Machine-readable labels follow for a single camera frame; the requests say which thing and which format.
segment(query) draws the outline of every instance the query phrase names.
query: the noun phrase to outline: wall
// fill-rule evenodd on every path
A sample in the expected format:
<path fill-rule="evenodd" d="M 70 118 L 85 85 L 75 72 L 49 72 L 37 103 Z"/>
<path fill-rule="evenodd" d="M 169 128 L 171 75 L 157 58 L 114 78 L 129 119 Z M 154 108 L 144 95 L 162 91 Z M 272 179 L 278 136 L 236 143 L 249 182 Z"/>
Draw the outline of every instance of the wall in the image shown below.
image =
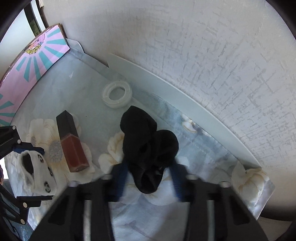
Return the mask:
<path fill-rule="evenodd" d="M 24 10 L 13 21 L 0 43 L 0 78 L 17 55 L 35 38 Z"/>
<path fill-rule="evenodd" d="M 227 125 L 296 211 L 296 41 L 264 0 L 44 0 L 48 23 L 169 81 Z"/>

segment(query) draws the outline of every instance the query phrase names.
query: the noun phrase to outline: lip gloss tube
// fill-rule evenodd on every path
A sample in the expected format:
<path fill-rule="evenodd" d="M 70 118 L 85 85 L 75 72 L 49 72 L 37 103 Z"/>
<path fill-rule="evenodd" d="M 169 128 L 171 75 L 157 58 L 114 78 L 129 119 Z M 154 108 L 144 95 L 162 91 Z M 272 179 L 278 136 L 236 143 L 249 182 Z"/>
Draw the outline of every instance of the lip gloss tube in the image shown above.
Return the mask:
<path fill-rule="evenodd" d="M 59 137 L 70 172 L 80 172 L 89 167 L 81 146 L 73 116 L 66 110 L 57 116 Z"/>

